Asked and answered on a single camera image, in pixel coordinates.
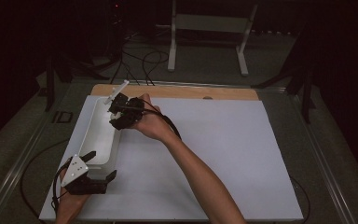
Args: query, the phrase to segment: dark background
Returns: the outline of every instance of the dark background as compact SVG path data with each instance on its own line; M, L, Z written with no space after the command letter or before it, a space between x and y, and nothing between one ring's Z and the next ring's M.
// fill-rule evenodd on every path
M46 70L48 56L63 51L90 62L92 56L109 57L119 49L121 35L106 32L105 16L123 19L124 30L130 26L152 37L155 24L171 23L171 1L91 2L0 0L0 130L39 91L35 77ZM120 9L106 10L115 3ZM227 1L224 7L217 0L178 1L178 9L188 13L236 15L238 8ZM88 19L80 20L78 13ZM100 21L101 26L88 26L87 21ZM263 1L253 29L258 35L271 31L297 36L285 66L314 65L313 84L320 87L358 161L358 0ZM114 43L108 50L95 41L108 37Z

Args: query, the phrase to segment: wooden edge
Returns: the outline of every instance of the wooden edge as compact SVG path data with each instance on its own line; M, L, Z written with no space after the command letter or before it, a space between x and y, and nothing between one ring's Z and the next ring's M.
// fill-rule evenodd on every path
M93 87L91 95L107 96L117 85L97 84ZM123 94L136 97L148 93L151 97L186 98L186 99L215 99L215 100L253 100L258 101L255 90L215 88L215 87L180 87L180 86L135 86L129 85Z

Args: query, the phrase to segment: white tabletop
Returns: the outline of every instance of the white tabletop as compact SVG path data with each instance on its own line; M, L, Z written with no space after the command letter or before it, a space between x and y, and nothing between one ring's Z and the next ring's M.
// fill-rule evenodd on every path
M62 163L78 153L78 142L84 138L98 98L87 98ZM302 218L261 101L171 98L152 101L173 121L183 141L222 179L247 220ZM182 171L160 142L135 130L124 130L114 169L117 178L108 185L106 194L91 196L79 219L207 219ZM55 219L51 196L50 190L41 219Z

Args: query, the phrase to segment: dark floor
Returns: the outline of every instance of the dark floor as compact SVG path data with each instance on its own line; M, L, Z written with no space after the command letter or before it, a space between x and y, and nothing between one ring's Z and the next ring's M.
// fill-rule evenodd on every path
M156 49L168 52L166 39L161 38L158 43L144 40L136 35L125 46L128 54L124 54L125 64L120 67L114 83L121 83L123 78L136 83L136 78L144 85L143 57ZM250 88L278 75L295 41L294 37L285 35L251 35L245 49L250 74L242 77L233 43L197 47L187 40L179 40L175 71L170 73L166 62L159 63L149 76L157 85ZM163 61L164 57L166 54L152 53L146 60ZM145 63L146 72L153 66ZM117 68L116 64L102 75L112 77ZM294 188L304 217L309 216L306 223L358 223L358 165L318 88L312 89L315 107L310 110L309 125L299 113L301 95L284 92L289 80L258 90L258 94L267 109L289 175L295 180ZM45 81L44 76L40 76L42 87ZM61 83L58 79L56 82L57 99L49 113L44 112L46 98L36 95L0 132L0 223L38 222L21 197L21 187L38 213L86 96L93 85L110 80L78 75L72 83ZM74 119L69 123L53 123L56 111L72 112ZM20 179L28 161L39 152Z

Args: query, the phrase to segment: white metal frame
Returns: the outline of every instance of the white metal frame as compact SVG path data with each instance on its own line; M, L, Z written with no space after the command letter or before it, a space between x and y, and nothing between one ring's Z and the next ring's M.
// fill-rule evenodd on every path
M231 18L231 17L215 17L215 16L199 16L176 14L176 0L172 0L172 24L171 24L171 47L168 60L168 70L175 70L176 61L176 30L199 30L199 31L218 31L243 34L242 42L236 47L238 62L240 64L241 75L249 74L243 51L249 34L252 29L253 20L257 11L257 5L253 6L251 15L248 18Z

